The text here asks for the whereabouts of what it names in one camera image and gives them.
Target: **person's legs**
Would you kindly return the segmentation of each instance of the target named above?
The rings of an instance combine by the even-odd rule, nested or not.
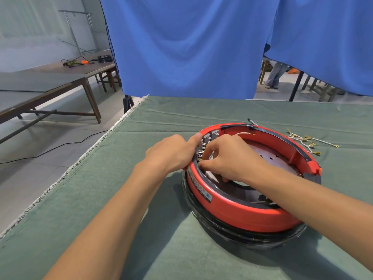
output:
[[[281,64],[279,72],[275,75],[272,81],[272,85],[274,89],[277,89],[279,87],[280,77],[286,72],[287,68],[288,68],[288,65]]]
[[[268,79],[264,83],[264,87],[270,88],[273,84],[273,80],[275,79],[277,73],[281,70],[281,63],[276,62],[274,65],[272,64],[273,68],[268,76]]]

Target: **person's right arm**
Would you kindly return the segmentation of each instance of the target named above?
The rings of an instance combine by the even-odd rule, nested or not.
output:
[[[372,205],[270,165],[239,136],[210,142],[199,167],[257,189],[373,272]]]

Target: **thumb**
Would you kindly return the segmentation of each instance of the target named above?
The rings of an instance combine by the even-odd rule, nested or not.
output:
[[[205,171],[214,172],[214,169],[216,168],[216,158],[199,161],[198,167]]]
[[[202,134],[200,132],[196,133],[194,136],[190,137],[188,143],[193,145],[193,148],[196,148],[202,139]]]

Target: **blue cloth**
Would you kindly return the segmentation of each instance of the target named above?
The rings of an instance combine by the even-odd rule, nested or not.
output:
[[[279,0],[100,0],[124,93],[253,98]]]
[[[280,0],[268,58],[373,95],[373,0]]]

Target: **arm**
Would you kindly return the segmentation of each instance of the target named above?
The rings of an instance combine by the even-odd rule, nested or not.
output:
[[[141,219],[162,181],[185,167],[201,140],[171,136],[147,150],[127,182],[76,237],[44,280],[119,279]]]
[[[208,160],[212,152],[216,157]],[[203,159],[202,169],[257,189],[373,272],[370,204],[271,166],[239,136],[223,135],[210,142]]]

